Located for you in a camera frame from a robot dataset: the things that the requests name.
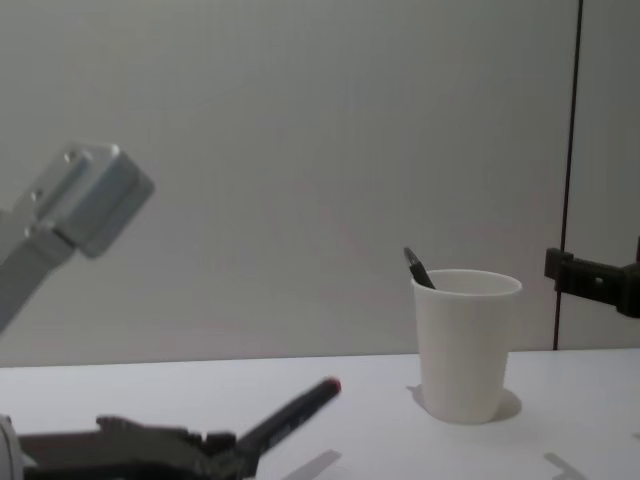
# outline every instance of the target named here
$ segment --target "black marker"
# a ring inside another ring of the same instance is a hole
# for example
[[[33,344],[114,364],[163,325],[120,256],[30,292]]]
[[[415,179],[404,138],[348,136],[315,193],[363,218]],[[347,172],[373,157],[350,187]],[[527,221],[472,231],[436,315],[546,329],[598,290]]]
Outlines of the black marker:
[[[415,253],[411,251],[409,247],[404,247],[404,258],[407,259],[407,263],[409,264],[409,270],[411,271],[411,275],[413,275],[413,279],[416,281],[418,285],[422,285],[423,287],[432,288],[433,290],[436,287],[433,286],[433,282],[429,278],[427,271],[424,269],[424,265],[420,259],[416,256]]]
[[[340,380],[327,378],[307,393],[291,401],[238,440],[236,448],[262,455],[313,417],[340,393]]]

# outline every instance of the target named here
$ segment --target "gray wall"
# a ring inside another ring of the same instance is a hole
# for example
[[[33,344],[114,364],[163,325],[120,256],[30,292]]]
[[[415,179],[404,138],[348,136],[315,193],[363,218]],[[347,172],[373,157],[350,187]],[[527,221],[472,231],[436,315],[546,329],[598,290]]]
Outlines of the gray wall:
[[[105,258],[56,273],[0,363],[411,352],[413,246],[555,295],[576,3],[0,5],[0,204],[67,139],[156,181]]]
[[[640,4],[585,2],[568,251],[613,265],[634,261],[640,235]],[[640,347],[640,321],[562,296],[561,348]]]

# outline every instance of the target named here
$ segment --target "table surface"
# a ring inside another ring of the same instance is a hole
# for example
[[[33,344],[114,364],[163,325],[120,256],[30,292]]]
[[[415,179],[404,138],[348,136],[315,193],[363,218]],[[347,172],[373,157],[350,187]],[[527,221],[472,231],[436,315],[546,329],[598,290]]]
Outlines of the table surface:
[[[498,418],[479,426],[416,403],[416,355],[0,369],[0,411],[20,434],[99,414],[242,433],[328,375],[342,394],[259,480],[640,478],[640,349],[512,353]]]

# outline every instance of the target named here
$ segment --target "white paper cup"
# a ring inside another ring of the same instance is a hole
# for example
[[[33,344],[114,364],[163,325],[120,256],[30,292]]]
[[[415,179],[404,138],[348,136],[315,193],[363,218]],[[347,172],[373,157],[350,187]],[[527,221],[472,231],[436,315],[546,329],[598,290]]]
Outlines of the white paper cup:
[[[452,423],[484,423],[503,392],[522,284],[478,270],[434,270],[436,290],[413,281],[424,407]]]

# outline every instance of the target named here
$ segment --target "black mount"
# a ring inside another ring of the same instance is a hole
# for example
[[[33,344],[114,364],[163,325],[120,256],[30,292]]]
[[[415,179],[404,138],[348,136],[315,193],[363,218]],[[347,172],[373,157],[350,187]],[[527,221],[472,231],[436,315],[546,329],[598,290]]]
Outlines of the black mount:
[[[623,315],[640,318],[640,238],[636,261],[626,267],[589,262],[549,248],[544,275],[556,281],[557,292],[615,305]]]

